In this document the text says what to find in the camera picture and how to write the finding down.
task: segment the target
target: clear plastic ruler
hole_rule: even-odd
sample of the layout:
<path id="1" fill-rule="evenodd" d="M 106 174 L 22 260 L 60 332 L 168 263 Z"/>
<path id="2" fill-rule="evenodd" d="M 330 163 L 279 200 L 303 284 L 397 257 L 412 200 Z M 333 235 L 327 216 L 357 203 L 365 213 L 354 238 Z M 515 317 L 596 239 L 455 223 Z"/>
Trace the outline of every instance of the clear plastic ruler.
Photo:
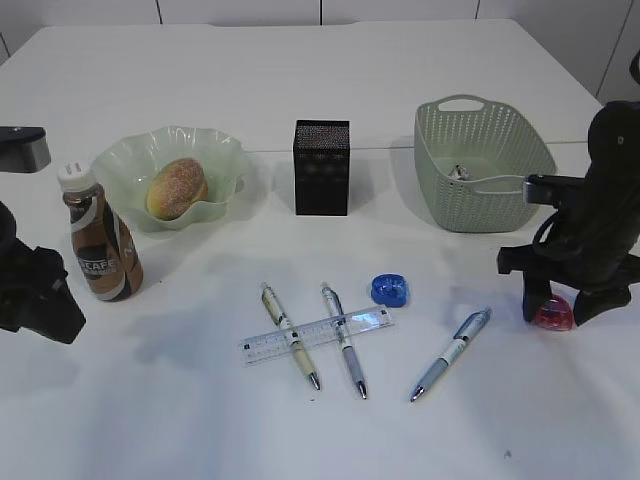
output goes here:
<path id="1" fill-rule="evenodd" d="M 338 337 L 335 325 L 342 318 L 346 320 L 347 328 L 351 335 L 370 332 L 371 330 L 389 327 L 394 324 L 389 310 L 384 307 L 374 307 L 353 313 L 345 313 L 338 317 L 325 318 L 324 320 L 296 326 L 289 330 L 277 330 L 257 337 L 249 337 L 239 345 L 244 363 L 245 365 L 255 365 L 291 353 L 285 335 L 292 330 L 298 333 L 305 348 L 336 341 Z"/>

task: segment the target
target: pen grip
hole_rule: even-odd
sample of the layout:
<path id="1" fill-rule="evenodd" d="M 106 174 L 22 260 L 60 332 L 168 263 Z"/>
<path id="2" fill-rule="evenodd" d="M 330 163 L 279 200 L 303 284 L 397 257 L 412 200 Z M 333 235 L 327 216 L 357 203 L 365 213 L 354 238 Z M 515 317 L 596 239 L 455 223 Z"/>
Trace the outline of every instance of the pen grip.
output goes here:
<path id="1" fill-rule="evenodd" d="M 310 374 L 315 373 L 316 367 L 313 365 L 313 362 L 311 361 L 311 358 L 309 358 L 309 355 L 304 349 L 302 343 L 293 343 L 291 345 L 291 354 L 298 364 L 298 368 L 305 377 L 308 377 Z"/>
<path id="2" fill-rule="evenodd" d="M 447 367 L 449 367 L 449 364 L 442 358 L 439 358 L 434 362 L 433 365 L 431 365 L 431 368 L 427 370 L 427 373 L 425 373 L 424 376 L 420 379 L 418 385 L 423 387 L 425 391 L 429 390 L 429 388 L 431 388 L 431 386 L 436 383 L 436 380 L 438 380 L 438 378 L 440 378 L 440 376 L 444 373 Z"/>
<path id="3" fill-rule="evenodd" d="M 342 355 L 344 356 L 344 361 L 349 368 L 349 374 L 351 375 L 353 383 L 364 382 L 364 375 L 360 368 L 360 362 L 358 361 L 358 357 L 356 356 L 356 352 L 353 347 L 343 348 Z"/>

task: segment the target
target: green glass bowl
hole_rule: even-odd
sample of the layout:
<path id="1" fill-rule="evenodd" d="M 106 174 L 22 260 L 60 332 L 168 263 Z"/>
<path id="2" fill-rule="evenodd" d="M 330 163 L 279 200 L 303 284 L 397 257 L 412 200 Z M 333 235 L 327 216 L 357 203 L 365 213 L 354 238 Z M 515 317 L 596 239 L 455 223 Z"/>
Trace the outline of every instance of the green glass bowl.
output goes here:
<path id="1" fill-rule="evenodd" d="M 180 217 L 159 220 L 147 211 L 149 185 L 162 167 L 184 157 L 200 163 L 209 193 Z M 247 157 L 238 140 L 211 128 L 190 127 L 164 127 L 123 138 L 93 162 L 109 204 L 130 226 L 144 232 L 180 230 L 195 222 L 224 217 L 236 182 L 247 168 Z"/>

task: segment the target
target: coffee bottle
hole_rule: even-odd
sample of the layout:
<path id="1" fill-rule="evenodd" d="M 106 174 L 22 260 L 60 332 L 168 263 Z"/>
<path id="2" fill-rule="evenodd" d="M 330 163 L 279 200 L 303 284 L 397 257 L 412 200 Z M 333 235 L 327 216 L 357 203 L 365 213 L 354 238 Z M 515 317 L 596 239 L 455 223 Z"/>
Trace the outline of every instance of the coffee bottle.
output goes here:
<path id="1" fill-rule="evenodd" d="M 130 297 L 142 284 L 142 265 L 131 233 L 111 210 L 86 164 L 58 170 L 62 200 L 71 210 L 71 243 L 91 291 L 100 300 Z"/>

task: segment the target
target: pen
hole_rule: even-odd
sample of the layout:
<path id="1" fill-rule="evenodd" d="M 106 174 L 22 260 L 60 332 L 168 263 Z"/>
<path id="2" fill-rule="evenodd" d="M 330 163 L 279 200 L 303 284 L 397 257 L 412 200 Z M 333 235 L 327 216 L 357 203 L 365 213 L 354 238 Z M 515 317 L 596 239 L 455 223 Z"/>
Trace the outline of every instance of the pen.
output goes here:
<path id="1" fill-rule="evenodd" d="M 284 308 L 282 308 L 282 305 L 280 304 L 280 300 L 278 300 L 278 297 L 276 297 L 275 292 L 269 285 L 263 283 L 261 287 L 262 303 L 264 303 L 269 315 L 271 315 L 273 323 L 275 323 L 280 330 L 291 329 L 286 333 L 286 339 L 289 343 L 291 354 L 298 364 L 298 368 L 300 368 L 300 371 L 305 378 L 309 380 L 313 388 L 320 390 L 320 380 L 318 379 L 316 367 L 309 358 L 302 341 L 298 338 L 298 333 L 293 330 L 293 323 L 291 323 L 291 320 L 287 317 Z"/>
<path id="2" fill-rule="evenodd" d="M 415 402 L 436 383 L 436 380 L 438 380 L 455 359 L 458 358 L 458 355 L 467 348 L 467 345 L 473 337 L 487 324 L 490 317 L 491 308 L 487 307 L 480 312 L 472 313 L 469 318 L 465 320 L 453 336 L 453 340 L 449 346 L 420 379 L 409 401 L 412 403 Z"/>
<path id="3" fill-rule="evenodd" d="M 342 305 L 340 304 L 340 299 L 338 298 L 338 294 L 331 290 L 326 282 L 322 282 L 322 296 L 324 297 L 324 301 L 327 304 L 327 308 L 329 309 L 329 315 L 331 315 L 332 317 L 337 317 L 338 315 L 344 314 L 344 312 L 342 311 Z M 347 368 L 349 369 L 349 374 L 351 375 L 351 380 L 358 389 L 358 392 L 360 392 L 362 399 L 366 400 L 367 386 L 364 383 L 362 368 L 360 368 L 360 362 L 358 361 L 356 351 L 351 344 L 351 335 L 349 333 L 349 329 L 347 328 L 347 323 L 344 317 L 336 322 L 335 329 L 336 336 L 338 337 L 338 341 L 340 342 L 340 346 L 342 347 L 342 356 L 344 357 L 344 361 L 347 364 Z"/>

